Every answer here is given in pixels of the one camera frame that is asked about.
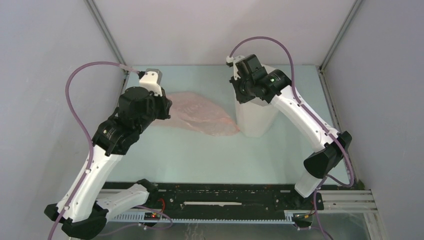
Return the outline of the white paper trash bin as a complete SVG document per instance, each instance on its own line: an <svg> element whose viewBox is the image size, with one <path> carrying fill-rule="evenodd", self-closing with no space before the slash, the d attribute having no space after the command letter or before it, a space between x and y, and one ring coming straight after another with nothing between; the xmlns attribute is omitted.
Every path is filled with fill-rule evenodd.
<svg viewBox="0 0 424 240"><path fill-rule="evenodd" d="M239 103L236 99L234 102L236 124L239 130L249 138L262 137L270 129L280 112L260 98L246 103Z"/></svg>

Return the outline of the pink plastic trash bag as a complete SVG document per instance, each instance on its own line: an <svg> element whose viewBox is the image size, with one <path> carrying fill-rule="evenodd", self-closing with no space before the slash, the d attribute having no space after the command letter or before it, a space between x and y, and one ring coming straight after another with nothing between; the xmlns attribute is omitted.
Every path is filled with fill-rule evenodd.
<svg viewBox="0 0 424 240"><path fill-rule="evenodd" d="M233 136L240 132L230 115L208 98L193 92L175 92L167 97L172 101L171 118L157 119L153 126L180 128L210 136Z"/></svg>

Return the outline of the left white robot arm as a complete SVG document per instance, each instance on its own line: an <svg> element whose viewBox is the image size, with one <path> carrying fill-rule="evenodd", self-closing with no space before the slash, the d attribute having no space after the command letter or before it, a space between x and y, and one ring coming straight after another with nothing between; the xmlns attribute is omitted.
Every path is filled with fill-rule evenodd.
<svg viewBox="0 0 424 240"><path fill-rule="evenodd" d="M89 154L69 191L58 203L46 206L44 214L72 238L91 240L117 215L137 206L153 208L158 188L147 179L128 189L98 198L109 174L140 135L155 120L167 120L172 101L161 89L130 87L120 95L118 106L102 122L89 141Z"/></svg>

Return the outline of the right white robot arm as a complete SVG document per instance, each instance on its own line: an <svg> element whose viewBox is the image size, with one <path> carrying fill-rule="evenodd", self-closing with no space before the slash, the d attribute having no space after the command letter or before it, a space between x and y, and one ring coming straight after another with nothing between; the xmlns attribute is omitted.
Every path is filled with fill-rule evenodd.
<svg viewBox="0 0 424 240"><path fill-rule="evenodd" d="M236 123L243 134L261 137L281 112L310 143L313 153L304 160L305 171L290 196L295 208L304 209L313 191L347 154L352 136L330 126L301 98L283 71L261 64L256 55L228 56L226 64L233 70L229 82L235 94Z"/></svg>

